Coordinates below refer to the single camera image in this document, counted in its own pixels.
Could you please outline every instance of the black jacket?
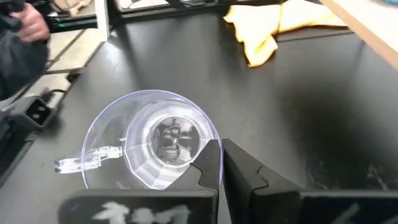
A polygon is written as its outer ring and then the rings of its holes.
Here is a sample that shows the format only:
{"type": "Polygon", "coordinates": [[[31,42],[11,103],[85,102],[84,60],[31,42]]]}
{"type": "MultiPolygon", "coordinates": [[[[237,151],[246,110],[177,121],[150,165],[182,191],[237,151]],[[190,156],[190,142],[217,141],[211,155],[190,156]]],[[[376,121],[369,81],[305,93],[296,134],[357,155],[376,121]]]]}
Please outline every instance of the black jacket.
{"type": "Polygon", "coordinates": [[[0,101],[42,76],[48,56],[45,42],[23,42],[0,23],[0,101]]]}

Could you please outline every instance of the black table surface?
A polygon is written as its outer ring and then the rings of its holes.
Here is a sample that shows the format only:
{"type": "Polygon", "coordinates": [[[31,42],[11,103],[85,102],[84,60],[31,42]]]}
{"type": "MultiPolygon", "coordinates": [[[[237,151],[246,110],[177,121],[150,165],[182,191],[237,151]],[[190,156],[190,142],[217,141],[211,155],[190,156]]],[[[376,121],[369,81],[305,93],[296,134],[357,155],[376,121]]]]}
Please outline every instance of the black table surface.
{"type": "Polygon", "coordinates": [[[347,33],[322,29],[281,35],[269,62],[247,68],[233,27],[217,14],[116,31],[0,189],[2,224],[56,223],[59,203],[84,185],[81,174],[56,174],[54,159],[81,149],[105,106],[142,89],[191,99],[222,138],[303,187],[398,187],[397,71],[356,35],[311,38],[347,33]]]}

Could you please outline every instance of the cup handle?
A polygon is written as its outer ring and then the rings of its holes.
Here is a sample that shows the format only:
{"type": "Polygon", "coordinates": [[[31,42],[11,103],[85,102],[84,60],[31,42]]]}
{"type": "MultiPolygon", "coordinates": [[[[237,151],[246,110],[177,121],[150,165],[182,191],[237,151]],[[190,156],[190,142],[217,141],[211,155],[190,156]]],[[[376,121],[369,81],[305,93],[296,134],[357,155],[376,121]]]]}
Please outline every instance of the cup handle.
{"type": "Polygon", "coordinates": [[[65,156],[54,161],[54,170],[59,174],[72,174],[82,170],[97,169],[101,167],[102,161],[116,159],[122,155],[123,149],[121,146],[99,147],[86,152],[84,162],[81,161],[81,153],[65,156]]]}

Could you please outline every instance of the yellow rag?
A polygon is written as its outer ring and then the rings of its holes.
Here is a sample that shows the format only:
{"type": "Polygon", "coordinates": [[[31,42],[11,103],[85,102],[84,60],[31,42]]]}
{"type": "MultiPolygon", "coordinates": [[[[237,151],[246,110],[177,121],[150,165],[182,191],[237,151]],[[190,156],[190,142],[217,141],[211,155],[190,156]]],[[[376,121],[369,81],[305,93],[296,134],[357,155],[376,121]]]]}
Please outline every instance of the yellow rag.
{"type": "Polygon", "coordinates": [[[236,39],[244,44],[249,67],[262,65],[278,49],[272,34],[305,26],[346,27],[326,6],[304,0],[270,6],[231,6],[224,20],[234,24],[236,39]]]}

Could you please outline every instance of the clear plastic cup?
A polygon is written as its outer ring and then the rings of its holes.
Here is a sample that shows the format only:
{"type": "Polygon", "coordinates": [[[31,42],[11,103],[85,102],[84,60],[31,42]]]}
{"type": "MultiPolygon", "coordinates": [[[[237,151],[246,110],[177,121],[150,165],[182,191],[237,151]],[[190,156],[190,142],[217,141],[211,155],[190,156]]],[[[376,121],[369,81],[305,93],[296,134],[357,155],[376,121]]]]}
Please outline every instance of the clear plastic cup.
{"type": "MultiPolygon", "coordinates": [[[[107,106],[90,126],[81,154],[55,161],[55,170],[81,172],[90,189],[163,190],[212,139],[221,150],[213,123],[192,101],[168,91],[142,90],[107,106]]],[[[220,180],[221,161],[215,170],[220,180]]]]}

